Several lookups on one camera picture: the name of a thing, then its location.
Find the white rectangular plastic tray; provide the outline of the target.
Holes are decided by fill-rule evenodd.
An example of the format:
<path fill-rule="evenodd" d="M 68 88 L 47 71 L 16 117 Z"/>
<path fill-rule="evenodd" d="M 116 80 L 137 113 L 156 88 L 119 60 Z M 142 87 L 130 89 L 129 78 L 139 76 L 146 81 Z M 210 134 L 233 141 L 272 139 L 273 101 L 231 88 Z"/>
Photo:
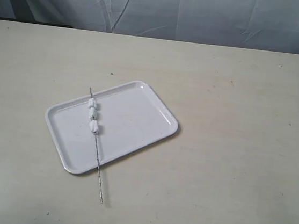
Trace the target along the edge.
<path fill-rule="evenodd" d="M 94 93 L 97 102 L 100 165 L 173 135 L 178 122 L 154 90 L 131 81 Z M 94 135 L 89 127 L 90 95 L 56 104 L 45 118 L 63 167 L 83 174 L 97 167 Z"/>

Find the thin metal skewer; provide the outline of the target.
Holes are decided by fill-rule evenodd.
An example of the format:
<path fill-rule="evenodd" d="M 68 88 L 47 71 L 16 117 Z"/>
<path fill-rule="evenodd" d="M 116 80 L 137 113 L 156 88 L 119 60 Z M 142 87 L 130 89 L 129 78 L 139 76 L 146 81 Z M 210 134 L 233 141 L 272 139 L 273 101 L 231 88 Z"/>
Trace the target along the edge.
<path fill-rule="evenodd" d="M 92 88 L 90 87 L 90 98 L 94 98 L 94 94 L 92 92 Z M 97 163 L 97 174 L 98 174 L 98 183 L 99 183 L 99 196 L 100 196 L 100 203 L 103 204 L 103 193 L 102 193 L 102 179 L 101 179 L 101 173 L 100 173 L 100 160 L 99 160 L 99 149 L 98 149 L 98 134 L 93 134 L 94 135 L 94 144 L 95 144 L 95 149 L 96 149 L 96 163 Z"/>

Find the white marshmallow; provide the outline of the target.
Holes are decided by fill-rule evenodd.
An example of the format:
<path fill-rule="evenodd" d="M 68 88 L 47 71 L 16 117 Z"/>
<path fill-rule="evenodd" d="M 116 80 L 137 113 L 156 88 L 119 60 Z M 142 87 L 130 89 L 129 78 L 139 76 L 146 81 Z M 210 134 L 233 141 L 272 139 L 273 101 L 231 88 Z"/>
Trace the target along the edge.
<path fill-rule="evenodd" d="M 97 110 L 95 107 L 89 108 L 89 119 L 90 120 L 96 120 L 97 119 Z"/>
<path fill-rule="evenodd" d="M 90 98 L 88 101 L 88 107 L 89 108 L 96 108 L 97 107 L 97 102 L 94 98 Z"/>
<path fill-rule="evenodd" d="M 91 120 L 89 126 L 93 134 L 97 134 L 99 132 L 99 125 L 97 120 Z"/>

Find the light blue backdrop cloth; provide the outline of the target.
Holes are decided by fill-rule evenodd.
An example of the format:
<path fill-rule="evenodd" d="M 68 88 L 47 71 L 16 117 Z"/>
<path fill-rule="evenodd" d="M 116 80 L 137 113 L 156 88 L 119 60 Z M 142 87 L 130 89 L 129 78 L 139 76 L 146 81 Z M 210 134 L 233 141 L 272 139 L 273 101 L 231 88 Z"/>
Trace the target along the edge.
<path fill-rule="evenodd" d="M 0 0 L 0 18 L 299 54 L 299 0 Z"/>

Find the white marshmallow top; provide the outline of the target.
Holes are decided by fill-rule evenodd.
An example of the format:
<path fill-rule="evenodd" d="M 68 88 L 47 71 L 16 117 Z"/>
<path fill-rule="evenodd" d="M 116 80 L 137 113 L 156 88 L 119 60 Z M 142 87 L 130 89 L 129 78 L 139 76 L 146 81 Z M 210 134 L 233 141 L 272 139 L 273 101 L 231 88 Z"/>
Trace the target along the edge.
<path fill-rule="evenodd" d="M 89 108 L 96 108 L 97 107 L 97 102 L 94 98 L 90 98 L 88 101 L 88 107 Z"/>

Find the white marshmallow bottom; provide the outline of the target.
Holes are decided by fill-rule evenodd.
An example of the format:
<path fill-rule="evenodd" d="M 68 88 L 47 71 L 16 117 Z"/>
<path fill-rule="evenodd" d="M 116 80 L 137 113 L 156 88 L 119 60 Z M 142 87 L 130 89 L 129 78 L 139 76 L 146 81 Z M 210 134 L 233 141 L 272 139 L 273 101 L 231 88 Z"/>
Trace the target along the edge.
<path fill-rule="evenodd" d="M 91 120 L 89 126 L 93 134 L 97 134 L 99 132 L 99 125 L 97 120 Z"/>

